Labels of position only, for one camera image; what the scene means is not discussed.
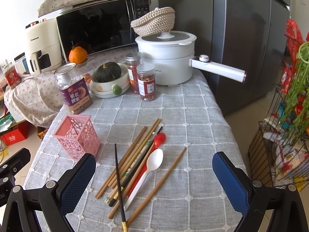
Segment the black chopstick gold tip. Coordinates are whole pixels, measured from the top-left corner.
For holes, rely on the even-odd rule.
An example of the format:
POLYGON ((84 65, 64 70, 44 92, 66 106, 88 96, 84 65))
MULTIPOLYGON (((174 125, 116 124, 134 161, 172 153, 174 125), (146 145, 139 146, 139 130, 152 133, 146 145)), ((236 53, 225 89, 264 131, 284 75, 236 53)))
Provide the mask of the black chopstick gold tip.
POLYGON ((120 210, 120 213, 121 213, 121 224, 122 224, 123 232, 128 232, 128 227, 127 227, 127 223, 126 223, 126 216, 125 216, 125 211, 124 211, 123 198, 122 198, 121 179, 120 179, 120 174, 119 174, 117 145, 116 144, 114 144, 114 152, 115 152, 115 169, 116 169, 116 179, 117 179, 119 210, 120 210))

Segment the brown wooden chopstick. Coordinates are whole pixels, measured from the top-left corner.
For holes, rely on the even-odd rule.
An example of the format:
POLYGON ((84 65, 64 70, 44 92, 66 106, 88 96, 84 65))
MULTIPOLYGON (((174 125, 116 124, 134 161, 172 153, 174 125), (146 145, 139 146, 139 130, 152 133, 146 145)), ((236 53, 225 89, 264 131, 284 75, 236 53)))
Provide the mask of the brown wooden chopstick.
POLYGON ((172 170, 178 164, 180 159, 182 158, 183 154, 186 152, 186 147, 182 149, 180 154, 176 157, 172 165, 170 166, 169 170, 164 174, 164 176, 160 179, 160 181, 155 185, 153 190, 149 193, 146 199, 138 206, 138 208, 133 212, 130 218, 127 220, 126 224, 129 227, 130 224, 135 220, 135 218, 141 213, 141 211, 145 208, 145 206, 151 201, 151 199, 155 196, 161 185, 165 182, 168 176, 171 174, 172 170))

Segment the printed pattern chopstick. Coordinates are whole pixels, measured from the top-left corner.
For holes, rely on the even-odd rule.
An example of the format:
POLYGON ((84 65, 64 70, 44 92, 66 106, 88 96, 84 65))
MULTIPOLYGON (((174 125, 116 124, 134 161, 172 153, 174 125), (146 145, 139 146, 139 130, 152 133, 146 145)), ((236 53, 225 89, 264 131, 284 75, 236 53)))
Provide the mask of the printed pattern chopstick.
POLYGON ((146 144, 144 145, 143 149, 141 150, 140 154, 136 157, 132 165, 129 167, 129 169, 124 173, 122 179, 121 179, 121 190, 126 187, 126 185, 129 183, 130 179, 136 172, 137 168, 141 164, 141 161, 143 160, 144 156, 148 152, 151 144, 154 142, 154 140, 148 140, 146 144))

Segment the pink perforated utensil basket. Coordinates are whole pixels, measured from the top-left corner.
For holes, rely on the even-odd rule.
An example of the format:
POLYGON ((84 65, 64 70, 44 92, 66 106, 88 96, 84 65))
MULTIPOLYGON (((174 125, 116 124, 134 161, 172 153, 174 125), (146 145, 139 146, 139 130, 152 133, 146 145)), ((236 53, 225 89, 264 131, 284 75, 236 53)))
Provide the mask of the pink perforated utensil basket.
POLYGON ((74 161, 79 161, 85 153, 96 156, 101 146, 90 115, 66 115, 53 137, 74 161))

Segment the floral beige tablecloth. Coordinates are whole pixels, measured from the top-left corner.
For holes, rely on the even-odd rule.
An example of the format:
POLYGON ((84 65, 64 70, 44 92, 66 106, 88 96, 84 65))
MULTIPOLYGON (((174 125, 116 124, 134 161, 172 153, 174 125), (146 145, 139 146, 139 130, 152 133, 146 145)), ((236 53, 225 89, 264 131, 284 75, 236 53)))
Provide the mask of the floral beige tablecloth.
MULTIPOLYGON (((108 61, 124 63, 125 56, 137 50, 137 46, 117 48, 90 55, 79 70, 92 74, 99 65, 108 61)), ((63 106, 63 98, 55 84, 53 72, 37 77, 26 77, 14 89, 6 88, 4 104, 16 122, 26 120, 39 127, 49 127, 63 106)))

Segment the white plastic spoon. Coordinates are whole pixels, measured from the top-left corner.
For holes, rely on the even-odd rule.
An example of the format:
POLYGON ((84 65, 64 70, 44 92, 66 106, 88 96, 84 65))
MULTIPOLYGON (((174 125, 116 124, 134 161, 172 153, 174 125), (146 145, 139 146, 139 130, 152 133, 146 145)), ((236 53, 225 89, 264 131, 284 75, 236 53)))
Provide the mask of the white plastic spoon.
POLYGON ((148 157, 147 163, 146 163, 147 169, 143 173, 141 178, 139 179, 139 181, 136 184, 135 188, 133 189, 130 197, 128 198, 126 204, 124 205, 124 211, 128 210, 130 204, 134 200, 136 194, 138 193, 139 189, 141 188, 141 186, 142 186, 144 180, 146 179, 147 175, 150 172, 157 170, 161 166, 162 162, 163 162, 163 151, 162 151, 162 149, 156 149, 155 151, 153 151, 150 154, 150 156, 148 157))

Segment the small red label jar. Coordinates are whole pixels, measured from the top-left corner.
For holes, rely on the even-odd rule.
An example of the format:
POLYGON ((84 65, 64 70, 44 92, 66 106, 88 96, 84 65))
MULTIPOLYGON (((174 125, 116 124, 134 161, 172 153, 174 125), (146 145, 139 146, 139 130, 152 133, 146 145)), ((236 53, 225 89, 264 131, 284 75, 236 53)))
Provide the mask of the small red label jar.
POLYGON ((21 82, 21 78, 18 75, 12 62, 7 64, 1 64, 1 70, 7 81, 7 84, 11 89, 15 88, 21 82))

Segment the red plastic spoon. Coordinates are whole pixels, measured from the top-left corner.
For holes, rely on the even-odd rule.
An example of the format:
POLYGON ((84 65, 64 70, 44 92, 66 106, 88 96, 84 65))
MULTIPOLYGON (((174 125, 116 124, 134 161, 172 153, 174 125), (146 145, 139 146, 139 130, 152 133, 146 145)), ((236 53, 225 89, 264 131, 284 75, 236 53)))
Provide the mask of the red plastic spoon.
MULTIPOLYGON (((158 133, 154 138, 154 147, 151 149, 153 152, 154 150, 158 149, 166 140, 166 135, 164 132, 158 133)), ((141 171, 139 172, 138 177, 135 179, 133 185, 131 186, 130 190, 127 193, 127 196, 130 197, 132 191, 134 190, 135 186, 137 185, 138 181, 140 180, 141 176, 146 172, 147 165, 146 162, 144 163, 141 171)))

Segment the large purple label jar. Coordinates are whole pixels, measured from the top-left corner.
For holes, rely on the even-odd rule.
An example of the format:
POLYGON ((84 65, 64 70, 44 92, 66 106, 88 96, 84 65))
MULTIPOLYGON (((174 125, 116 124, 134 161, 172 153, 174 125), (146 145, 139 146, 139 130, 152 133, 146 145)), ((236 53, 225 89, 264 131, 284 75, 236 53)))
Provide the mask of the large purple label jar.
POLYGON ((80 114, 92 105, 88 87, 75 63, 68 63, 54 72, 57 85, 65 105, 72 114, 80 114))

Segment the cream air fryer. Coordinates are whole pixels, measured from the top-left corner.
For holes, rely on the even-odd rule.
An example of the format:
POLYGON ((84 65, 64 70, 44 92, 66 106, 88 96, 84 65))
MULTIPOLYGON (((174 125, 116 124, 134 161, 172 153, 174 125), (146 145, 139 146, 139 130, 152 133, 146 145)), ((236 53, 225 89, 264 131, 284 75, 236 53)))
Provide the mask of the cream air fryer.
POLYGON ((57 20, 44 19, 26 26, 25 56, 31 75, 55 71, 63 65, 57 20))

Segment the front red label jar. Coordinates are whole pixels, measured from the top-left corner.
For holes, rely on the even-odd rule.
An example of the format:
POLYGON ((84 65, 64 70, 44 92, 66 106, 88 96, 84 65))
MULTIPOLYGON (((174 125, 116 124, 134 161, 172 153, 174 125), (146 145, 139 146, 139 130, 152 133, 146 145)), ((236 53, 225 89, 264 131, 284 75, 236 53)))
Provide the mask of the front red label jar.
POLYGON ((139 94, 145 101, 153 101, 156 94, 155 66, 143 63, 137 67, 139 94))

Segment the rear red spice jar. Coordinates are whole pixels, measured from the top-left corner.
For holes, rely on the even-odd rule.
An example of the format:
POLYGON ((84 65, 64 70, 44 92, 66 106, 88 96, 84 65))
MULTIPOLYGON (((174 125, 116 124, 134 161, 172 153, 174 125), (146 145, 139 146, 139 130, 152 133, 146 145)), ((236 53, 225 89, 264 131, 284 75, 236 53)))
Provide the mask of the rear red spice jar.
POLYGON ((135 94, 139 94, 137 67, 142 63, 142 61, 143 54, 141 52, 131 52, 126 55, 130 86, 132 92, 135 94))

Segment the white electric cooking pot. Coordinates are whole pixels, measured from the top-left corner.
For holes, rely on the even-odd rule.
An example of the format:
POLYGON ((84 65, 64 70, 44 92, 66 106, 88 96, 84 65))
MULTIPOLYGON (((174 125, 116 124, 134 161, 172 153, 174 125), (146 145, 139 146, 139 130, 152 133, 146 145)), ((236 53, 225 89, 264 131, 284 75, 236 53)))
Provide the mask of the white electric cooking pot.
POLYGON ((212 62, 208 55, 196 56, 194 34, 180 31, 161 32, 137 37, 138 50, 146 63, 154 65, 159 85, 178 85, 188 81, 193 69, 199 69, 243 83, 246 72, 221 63, 212 62))

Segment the black microwave oven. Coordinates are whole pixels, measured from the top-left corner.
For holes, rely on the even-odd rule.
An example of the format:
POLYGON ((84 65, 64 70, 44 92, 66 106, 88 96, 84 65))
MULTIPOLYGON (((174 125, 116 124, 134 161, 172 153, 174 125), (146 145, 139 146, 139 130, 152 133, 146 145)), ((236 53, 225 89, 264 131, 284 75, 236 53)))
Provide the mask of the black microwave oven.
POLYGON ((107 0, 85 3, 63 11, 51 20, 52 34, 65 61, 73 48, 88 55, 132 46, 137 34, 130 23, 151 11, 151 0, 107 0))

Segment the red plastic bag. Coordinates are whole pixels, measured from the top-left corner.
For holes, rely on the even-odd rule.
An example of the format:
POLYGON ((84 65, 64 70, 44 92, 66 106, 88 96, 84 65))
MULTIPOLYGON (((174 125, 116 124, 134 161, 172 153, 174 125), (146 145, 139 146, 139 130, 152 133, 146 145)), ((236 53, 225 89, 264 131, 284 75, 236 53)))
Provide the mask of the red plastic bag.
POLYGON ((288 93, 288 90, 292 84, 294 73, 296 73, 296 54, 299 50, 300 45, 304 42, 301 31, 296 23, 296 21, 289 19, 286 23, 286 47, 287 52, 290 55, 290 60, 288 63, 282 61, 284 64, 283 75, 281 77, 281 91, 284 94, 288 93))

